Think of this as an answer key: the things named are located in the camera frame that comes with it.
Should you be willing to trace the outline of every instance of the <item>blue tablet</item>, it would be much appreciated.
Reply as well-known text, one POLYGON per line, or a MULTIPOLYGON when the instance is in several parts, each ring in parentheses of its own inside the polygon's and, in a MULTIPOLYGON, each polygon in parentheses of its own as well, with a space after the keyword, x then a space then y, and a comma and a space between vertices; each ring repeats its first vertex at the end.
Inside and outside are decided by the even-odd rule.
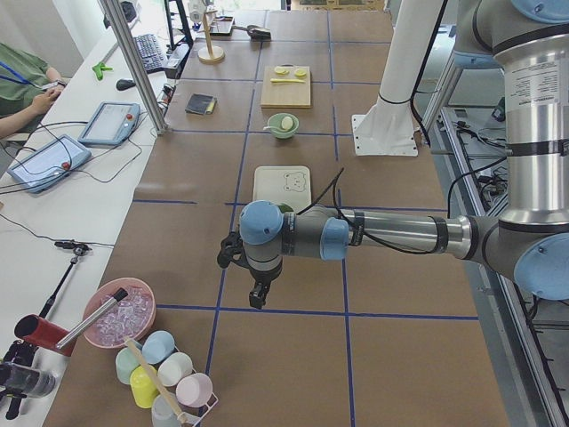
POLYGON ((77 140, 84 145, 121 144, 139 121, 140 105, 102 102, 77 140))
POLYGON ((8 169, 8 174, 23 189, 38 193, 49 189, 77 169, 91 156, 91 151, 68 135, 42 147, 8 169))

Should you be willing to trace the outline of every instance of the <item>white desk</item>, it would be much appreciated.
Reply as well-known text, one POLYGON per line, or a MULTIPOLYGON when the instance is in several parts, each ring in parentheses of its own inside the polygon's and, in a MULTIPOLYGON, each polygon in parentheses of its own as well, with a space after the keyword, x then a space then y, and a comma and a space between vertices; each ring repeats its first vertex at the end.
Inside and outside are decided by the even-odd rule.
MULTIPOLYGON (((120 49, 116 50, 107 65, 113 71, 105 71, 98 81, 91 67, 98 63, 116 41, 112 31, 100 40, 84 64, 77 71, 68 87, 46 115, 43 123, 70 120, 87 121, 102 101, 138 102, 144 105, 136 89, 119 92, 115 88, 119 78, 130 78, 120 49)), ((156 95, 166 82, 164 73, 149 75, 156 95)), ((53 133, 67 133, 77 137, 82 125, 51 127, 53 133)), ((128 165, 112 182, 102 184, 84 173, 73 173, 53 188, 31 195, 19 192, 0 195, 4 203, 1 213, 8 218, 30 227, 37 234, 53 238, 73 238, 79 241, 96 241, 114 244, 122 227, 124 217, 132 201, 132 193, 139 182, 156 134, 152 123, 146 118, 132 135, 133 142, 142 149, 140 156, 128 165)), ((36 132, 28 142, 38 148, 53 137, 45 130, 36 132)), ((105 149, 92 149, 94 156, 105 149)), ((93 160, 84 170, 106 180, 136 155, 138 149, 129 142, 93 160)), ((19 159, 29 154, 23 151, 19 159)), ((5 174, 0 187, 14 184, 5 174)), ((15 339, 13 329, 19 319, 28 314, 38 314, 52 294, 68 266, 73 254, 56 248, 48 240, 31 236, 27 231, 0 218, 0 357, 15 339)), ((92 246, 92 251, 82 257, 62 287, 48 319, 70 329, 80 321, 84 306, 100 283, 107 265, 111 248, 92 246)), ((39 349, 34 366, 51 371, 61 377, 67 358, 54 352, 39 349)), ((9 399, 0 404, 0 425, 41 425, 52 404, 55 392, 42 399, 24 399, 20 417, 15 421, 5 420, 9 399)))

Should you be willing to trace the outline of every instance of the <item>brown table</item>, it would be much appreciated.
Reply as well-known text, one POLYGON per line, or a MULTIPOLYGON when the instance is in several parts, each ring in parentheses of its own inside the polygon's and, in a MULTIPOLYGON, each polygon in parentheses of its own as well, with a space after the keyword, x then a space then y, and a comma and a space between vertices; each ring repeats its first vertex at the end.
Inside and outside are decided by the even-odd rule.
MULTIPOLYGON (((314 194, 344 166, 344 206, 445 210, 427 148, 414 158, 354 153, 350 118, 376 101, 388 15, 240 12, 236 21, 271 28, 273 40, 234 32, 214 41, 223 62, 189 61, 166 117, 173 131, 156 141, 101 283, 137 277, 152 286, 153 329, 171 331, 212 378, 220 403, 206 427, 508 425, 468 281, 451 256, 361 247, 345 262, 287 258, 263 311, 248 306, 246 270, 218 268, 219 243, 251 201, 259 165, 307 166, 314 194), (277 141, 262 131, 281 111, 260 108, 262 70, 289 63, 310 66, 313 108, 286 109, 301 126, 277 141), (216 96, 214 113, 186 114, 191 93, 216 96)), ((115 355, 79 340, 46 426, 151 425, 116 379, 115 355)))

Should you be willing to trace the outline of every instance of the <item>red cup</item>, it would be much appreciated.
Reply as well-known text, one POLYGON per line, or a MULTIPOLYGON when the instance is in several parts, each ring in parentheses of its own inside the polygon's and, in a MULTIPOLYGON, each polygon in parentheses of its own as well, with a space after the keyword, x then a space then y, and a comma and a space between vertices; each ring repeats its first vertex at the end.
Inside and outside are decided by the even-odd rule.
POLYGON ((56 349, 55 344, 67 335, 68 331, 35 314, 22 318, 14 328, 14 334, 25 342, 55 351, 64 356, 71 356, 71 352, 75 347, 75 344, 72 342, 61 350, 56 349))

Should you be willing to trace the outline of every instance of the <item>black mouse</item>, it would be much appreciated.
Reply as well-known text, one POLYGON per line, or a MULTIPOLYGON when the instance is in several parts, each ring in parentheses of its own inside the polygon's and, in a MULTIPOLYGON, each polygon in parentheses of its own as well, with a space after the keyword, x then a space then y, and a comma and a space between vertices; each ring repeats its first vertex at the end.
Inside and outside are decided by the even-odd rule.
POLYGON ((129 89, 134 86, 136 86, 136 83, 134 83, 132 80, 128 78, 121 78, 116 82, 116 89, 118 91, 125 91, 126 89, 129 89))

